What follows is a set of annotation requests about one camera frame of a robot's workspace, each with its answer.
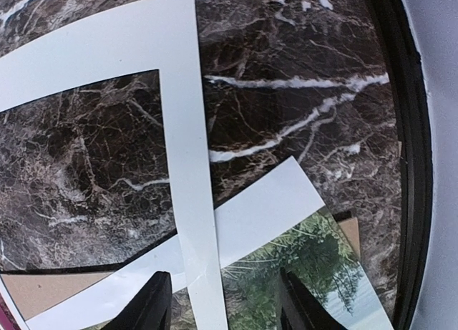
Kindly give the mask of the light wooden picture frame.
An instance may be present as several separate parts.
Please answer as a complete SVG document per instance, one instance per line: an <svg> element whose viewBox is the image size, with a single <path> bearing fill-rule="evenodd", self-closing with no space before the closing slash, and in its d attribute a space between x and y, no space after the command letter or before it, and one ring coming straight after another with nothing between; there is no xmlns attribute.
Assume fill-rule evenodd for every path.
<svg viewBox="0 0 458 330"><path fill-rule="evenodd" d="M0 307L1 307L1 329L20 330L8 306L6 305L4 299L1 296L0 296Z"/></svg>

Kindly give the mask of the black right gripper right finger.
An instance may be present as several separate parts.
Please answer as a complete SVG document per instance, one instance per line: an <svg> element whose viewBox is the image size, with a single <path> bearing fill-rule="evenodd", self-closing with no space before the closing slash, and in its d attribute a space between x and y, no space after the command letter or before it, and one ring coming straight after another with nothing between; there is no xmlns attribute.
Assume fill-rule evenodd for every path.
<svg viewBox="0 0 458 330"><path fill-rule="evenodd" d="M278 329L344 330L293 272L282 268L278 280Z"/></svg>

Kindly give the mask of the white mat board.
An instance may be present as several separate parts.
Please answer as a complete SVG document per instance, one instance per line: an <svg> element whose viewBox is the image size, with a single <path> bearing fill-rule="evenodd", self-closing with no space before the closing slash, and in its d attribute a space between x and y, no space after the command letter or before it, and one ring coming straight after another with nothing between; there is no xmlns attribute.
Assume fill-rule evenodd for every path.
<svg viewBox="0 0 458 330"><path fill-rule="evenodd" d="M187 290L199 329L226 329L195 0L141 0L88 16L1 58L1 108L156 69Z"/></svg>

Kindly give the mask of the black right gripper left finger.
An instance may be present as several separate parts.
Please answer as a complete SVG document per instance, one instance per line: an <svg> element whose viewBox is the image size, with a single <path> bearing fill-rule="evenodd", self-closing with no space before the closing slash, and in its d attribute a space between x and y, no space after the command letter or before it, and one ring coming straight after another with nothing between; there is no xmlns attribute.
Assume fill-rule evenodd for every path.
<svg viewBox="0 0 458 330"><path fill-rule="evenodd" d="M102 330L170 329L171 302L171 276L168 272L157 271Z"/></svg>

